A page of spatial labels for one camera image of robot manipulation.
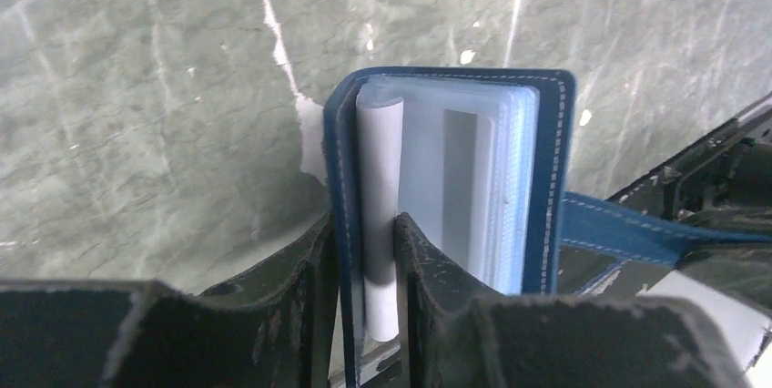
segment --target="blue leather card holder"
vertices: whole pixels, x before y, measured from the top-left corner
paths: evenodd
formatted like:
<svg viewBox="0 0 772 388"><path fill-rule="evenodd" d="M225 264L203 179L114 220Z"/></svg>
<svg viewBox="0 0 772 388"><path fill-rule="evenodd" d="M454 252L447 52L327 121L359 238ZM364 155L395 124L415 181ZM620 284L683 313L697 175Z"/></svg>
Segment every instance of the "blue leather card holder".
<svg viewBox="0 0 772 388"><path fill-rule="evenodd" d="M356 71L324 107L324 147L340 260L340 304L346 379L359 380L364 344L361 194L356 100L374 76L465 80L529 87L538 96L535 156L523 258L523 293L549 293L556 284L560 208L574 109L574 77L564 70L389 66Z"/></svg>

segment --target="rolled white paper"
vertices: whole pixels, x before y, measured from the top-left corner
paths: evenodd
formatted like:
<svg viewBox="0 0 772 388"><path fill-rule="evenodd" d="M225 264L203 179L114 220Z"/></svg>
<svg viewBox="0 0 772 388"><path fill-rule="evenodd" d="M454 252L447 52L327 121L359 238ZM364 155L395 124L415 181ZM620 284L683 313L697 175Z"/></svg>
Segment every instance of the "rolled white paper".
<svg viewBox="0 0 772 388"><path fill-rule="evenodd" d="M357 106L365 323L378 342L399 333L392 235L400 191L402 112L400 99Z"/></svg>

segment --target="card holder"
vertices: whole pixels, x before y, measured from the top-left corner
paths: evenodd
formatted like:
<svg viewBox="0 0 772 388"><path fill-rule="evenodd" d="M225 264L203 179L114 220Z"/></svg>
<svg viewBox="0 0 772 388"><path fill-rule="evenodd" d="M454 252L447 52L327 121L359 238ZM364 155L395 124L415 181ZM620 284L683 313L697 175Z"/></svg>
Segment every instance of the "card holder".
<svg viewBox="0 0 772 388"><path fill-rule="evenodd" d="M384 94L384 89L397 95ZM376 91L374 97L368 99L372 90ZM368 253L363 249L363 236L370 227L380 230L381 238L387 235L382 220L366 221L362 213L365 209L380 207L381 215L388 218L393 214L392 219L400 210L417 214L422 228L426 225L431 234L434 227L436 240L432 243L451 253L456 260L465 262L472 274L499 291L547 293L554 289L559 234L556 217L562 207L560 198L574 90L574 78L562 70L408 66L357 71L335 89L324 108L324 145L340 258L340 301L348 381L358 383L356 369L361 364L365 307L370 306L366 304L368 295L373 295L365 291L372 289L372 283L368 283L365 274ZM365 98L357 107L360 95ZM368 110L394 109L400 101L402 116L392 119L399 118L402 126L392 130L388 123L385 128L365 127L368 120L375 124L378 120L376 116L368 117ZM435 129L427 128L432 122L435 122ZM440 123L444 123L442 134L436 129ZM403 134L394 135L396 130L402 130ZM383 136L368 138L368 131L381 132ZM470 135L464 135L464 131L469 131L470 135L474 131L474 141ZM401 140L408 143L393 144L388 140L390 132L392 137L401 136ZM443 151L450 150L442 153L438 151L439 146L423 148L419 146L417 132L427 133L422 139L428 144L451 143L452 147L443 148ZM367 182L374 173L372 168L362 166L363 161L371 161L366 155L376 148L388 148L380 150L385 153L382 156L396 156L401 160L399 164L394 158L385 158L381 162L385 163L383 167L391 164L392 169L397 167L398 172L405 175L404 183L396 181L397 198L393 195L394 179L391 189L378 189L377 186L370 189L373 185ZM434 153L434 157L420 156L422 150ZM467 164L465 176L464 171L448 164L448 160L454 158L456 162ZM455 172L451 171L448 178L439 177L437 171L440 168L451 168ZM481 176L484 171L480 168L488 170L489 174ZM443 209L442 213L438 212L439 208L427 206L432 202L437 204L441 197L445 204L448 198L445 183L452 183L453 177L466 177L467 183L463 185L469 188L469 193L465 206L458 201L456 210ZM448 204L453 206L453 201L448 200ZM458 224L458 220L448 218L461 216L469 225L464 230L453 231L452 226ZM477 239L480 235L485 243ZM477 250L479 247L488 250ZM516 252L507 254L503 250ZM508 268L502 264L497 268L495 260L506 260ZM387 274L385 278L376 277L373 281L387 288L383 285L390 279ZM386 313L391 313L391 309L378 313L371 311L367 323L377 323L377 317ZM393 329L384 332L380 339L393 333Z"/></svg>

